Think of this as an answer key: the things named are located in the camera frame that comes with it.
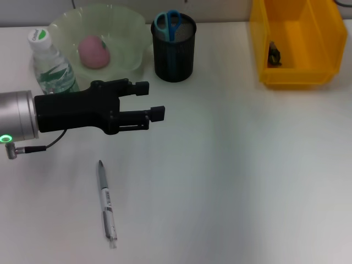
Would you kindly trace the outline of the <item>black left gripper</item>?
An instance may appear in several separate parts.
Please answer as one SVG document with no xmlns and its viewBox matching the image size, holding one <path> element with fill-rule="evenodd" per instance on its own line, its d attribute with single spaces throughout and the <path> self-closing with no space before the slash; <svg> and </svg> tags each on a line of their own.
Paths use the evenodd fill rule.
<svg viewBox="0 0 352 264">
<path fill-rule="evenodd" d="M 129 79 L 94 81 L 84 91 L 34 97 L 38 129 L 42 133 L 95 127 L 107 135 L 121 131 L 149 130 L 164 121 L 165 106 L 141 111 L 119 111 L 119 97 L 149 94 L 149 82 Z"/>
</svg>

